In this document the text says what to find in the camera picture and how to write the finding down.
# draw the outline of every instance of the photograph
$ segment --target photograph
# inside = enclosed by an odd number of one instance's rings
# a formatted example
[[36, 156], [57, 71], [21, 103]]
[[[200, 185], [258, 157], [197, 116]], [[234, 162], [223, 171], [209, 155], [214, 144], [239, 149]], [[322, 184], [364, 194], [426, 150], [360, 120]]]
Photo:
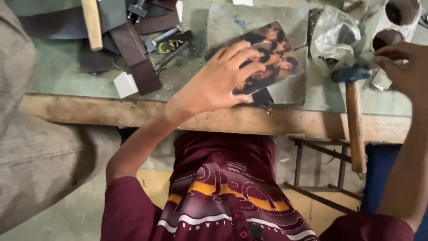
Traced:
[[253, 94], [267, 86], [294, 77], [301, 70], [296, 54], [278, 22], [268, 24], [221, 44], [209, 52], [207, 60], [220, 49], [243, 40], [249, 41], [251, 43], [250, 48], [259, 51], [261, 57], [245, 61], [240, 68], [253, 61], [259, 61], [266, 66], [266, 70], [254, 74], [236, 86], [233, 94]]

